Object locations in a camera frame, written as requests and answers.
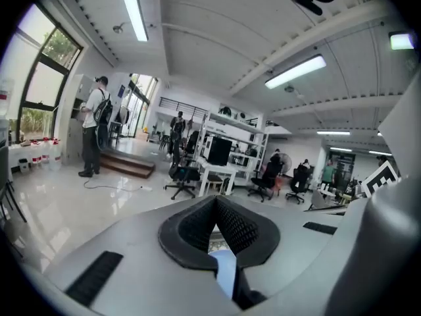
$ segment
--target shelving unit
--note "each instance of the shelving unit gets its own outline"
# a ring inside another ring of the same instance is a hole
[[[228,130],[221,130],[215,125],[215,123],[218,123],[222,126],[233,126],[235,128],[247,131],[249,134],[249,137],[253,140],[247,139],[247,138],[239,138],[235,136],[234,134],[230,134],[226,131]],[[249,155],[246,155],[245,153],[240,152],[230,152],[230,161],[232,160],[231,156],[242,158],[243,161],[247,159],[247,164],[244,165],[238,165],[235,163],[228,163],[229,166],[237,169],[237,175],[235,177],[235,185],[236,186],[246,186],[249,184],[250,178],[254,175],[254,170],[259,170],[260,166],[262,164],[262,158],[264,157],[264,152],[266,151],[266,145],[267,145],[267,134],[265,134],[262,130],[259,130],[258,128],[255,128],[254,126],[251,126],[245,122],[241,122],[240,120],[227,117],[226,115],[221,115],[217,113],[208,113],[203,117],[202,126],[199,134],[199,139],[197,140],[196,148],[195,148],[195,156],[199,156],[201,154],[201,151],[204,148],[204,141],[206,135],[211,136],[218,136],[222,138],[229,139],[233,141],[233,144],[236,143],[245,143],[249,147],[253,147],[257,150],[257,156],[252,157]]]

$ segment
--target cable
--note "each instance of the cable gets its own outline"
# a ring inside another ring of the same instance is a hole
[[[139,190],[144,189],[145,191],[152,191],[152,189],[150,187],[144,187],[144,186],[140,186],[139,188],[136,188],[135,190],[126,190],[124,188],[119,188],[119,187],[115,187],[115,186],[108,186],[108,185],[98,185],[98,186],[94,186],[94,187],[87,187],[86,184],[91,181],[91,179],[88,179],[84,182],[84,188],[87,188],[88,190],[93,190],[94,188],[112,188],[115,190],[122,190],[125,192],[136,192]]]

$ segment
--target bottle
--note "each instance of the bottle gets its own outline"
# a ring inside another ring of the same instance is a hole
[[[0,81],[0,117],[4,117],[9,109],[13,87],[14,80],[11,78],[4,78]]]
[[[41,144],[36,140],[32,141],[31,144],[31,158],[32,158],[32,165],[36,166],[41,163],[42,160],[42,152],[41,152]]]
[[[50,143],[47,137],[44,137],[44,143],[42,144],[42,160],[41,160],[41,167],[44,170],[48,170],[50,168]]]
[[[50,150],[50,169],[58,171],[61,168],[61,147],[58,140],[53,140]]]

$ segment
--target black cap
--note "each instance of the black cap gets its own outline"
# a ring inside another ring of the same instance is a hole
[[[101,76],[97,79],[97,82],[102,83],[104,86],[108,86],[108,78],[106,76]]]

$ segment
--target railing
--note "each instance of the railing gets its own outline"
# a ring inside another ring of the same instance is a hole
[[[161,100],[159,101],[159,106],[167,109],[172,109],[175,111],[183,111],[183,115],[189,115],[194,117],[200,117],[203,118],[204,115],[207,115],[207,110],[194,107],[189,104],[185,104],[182,102],[174,101],[173,99],[161,97]]]
[[[245,122],[248,125],[254,126],[256,128],[257,127],[257,120],[258,120],[257,117],[256,118],[250,118],[250,119],[247,119]]]

